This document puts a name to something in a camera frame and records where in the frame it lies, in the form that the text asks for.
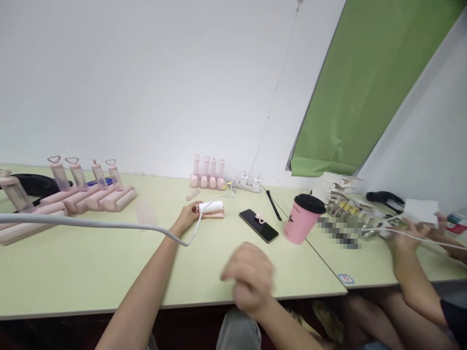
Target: person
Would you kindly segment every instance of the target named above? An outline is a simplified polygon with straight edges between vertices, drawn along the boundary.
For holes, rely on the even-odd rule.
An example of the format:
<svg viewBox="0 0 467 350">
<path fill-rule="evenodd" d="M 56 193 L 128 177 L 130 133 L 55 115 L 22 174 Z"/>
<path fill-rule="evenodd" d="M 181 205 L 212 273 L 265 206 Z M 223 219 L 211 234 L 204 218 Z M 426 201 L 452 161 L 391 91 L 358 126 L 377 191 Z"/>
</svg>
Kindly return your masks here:
<svg viewBox="0 0 467 350">
<path fill-rule="evenodd" d="M 462 246 L 444 234 L 446 218 L 440 213 L 436 215 L 438 229 L 409 222 L 405 233 Z M 463 329 L 467 310 L 437 295 L 416 255 L 420 243 L 402 234 L 395 234 L 392 239 L 394 274 L 401 291 L 375 288 L 345 297 L 342 312 L 347 345 L 365 349 L 467 349 Z M 443 248 L 466 261 L 465 250 Z"/>
<path fill-rule="evenodd" d="M 199 218 L 196 205 L 181 210 L 169 231 L 177 237 Z M 162 303 L 178 244 L 165 237 L 125 295 L 102 334 L 97 350 L 146 349 Z M 322 349 L 271 296 L 273 266 L 266 254 L 243 243 L 232 254 L 220 276 L 235 280 L 233 299 L 238 310 L 226 314 L 217 341 L 218 350 L 260 350 L 259 323 L 278 350 Z"/>
</svg>

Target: power strip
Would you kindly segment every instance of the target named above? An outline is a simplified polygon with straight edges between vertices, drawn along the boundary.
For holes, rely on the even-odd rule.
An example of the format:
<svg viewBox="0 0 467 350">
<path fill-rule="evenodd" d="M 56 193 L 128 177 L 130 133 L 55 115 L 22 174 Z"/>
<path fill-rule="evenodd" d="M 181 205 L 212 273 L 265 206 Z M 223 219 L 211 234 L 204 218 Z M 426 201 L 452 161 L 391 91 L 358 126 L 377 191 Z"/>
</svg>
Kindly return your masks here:
<svg viewBox="0 0 467 350">
<path fill-rule="evenodd" d="M 241 183 L 233 183 L 232 187 L 238 188 L 241 190 L 246 190 L 250 192 L 255 192 L 255 193 L 260 193 L 261 192 L 261 187 L 253 187 L 249 185 L 242 185 Z"/>
</svg>

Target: smartphone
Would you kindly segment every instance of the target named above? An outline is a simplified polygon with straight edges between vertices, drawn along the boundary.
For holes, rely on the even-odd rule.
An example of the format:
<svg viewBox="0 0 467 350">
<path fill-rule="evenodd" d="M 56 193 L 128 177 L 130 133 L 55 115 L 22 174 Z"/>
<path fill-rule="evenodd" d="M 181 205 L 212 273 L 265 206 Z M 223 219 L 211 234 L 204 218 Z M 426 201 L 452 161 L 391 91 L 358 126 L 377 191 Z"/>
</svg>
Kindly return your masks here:
<svg viewBox="0 0 467 350">
<path fill-rule="evenodd" d="M 256 214 L 251 209 L 242 211 L 240 217 L 257 233 L 266 243 L 271 243 L 279 234 L 268 223 L 260 224 L 255 219 Z"/>
</svg>

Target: black lid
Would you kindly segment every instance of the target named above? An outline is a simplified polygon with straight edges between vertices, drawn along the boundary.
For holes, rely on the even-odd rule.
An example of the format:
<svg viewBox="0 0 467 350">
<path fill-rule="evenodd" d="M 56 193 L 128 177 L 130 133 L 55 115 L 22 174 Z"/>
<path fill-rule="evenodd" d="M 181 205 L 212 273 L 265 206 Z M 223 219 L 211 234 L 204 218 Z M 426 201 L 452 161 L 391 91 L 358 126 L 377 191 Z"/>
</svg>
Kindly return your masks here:
<svg viewBox="0 0 467 350">
<path fill-rule="evenodd" d="M 310 212 L 316 214 L 324 214 L 326 212 L 326 207 L 324 206 L 323 201 L 309 194 L 299 194 L 294 198 L 294 201 L 300 207 Z"/>
</svg>

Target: dark shirt sleeve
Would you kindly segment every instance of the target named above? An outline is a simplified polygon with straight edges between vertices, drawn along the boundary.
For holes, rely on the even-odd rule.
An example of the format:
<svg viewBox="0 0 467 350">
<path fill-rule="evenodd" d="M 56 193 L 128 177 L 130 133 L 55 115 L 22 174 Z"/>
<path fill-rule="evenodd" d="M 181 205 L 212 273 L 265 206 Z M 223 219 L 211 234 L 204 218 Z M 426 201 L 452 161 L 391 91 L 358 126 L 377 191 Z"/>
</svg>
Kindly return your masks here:
<svg viewBox="0 0 467 350">
<path fill-rule="evenodd" d="M 441 300 L 441 309 L 448 323 L 449 330 L 459 344 L 461 350 L 467 350 L 467 309 Z"/>
</svg>

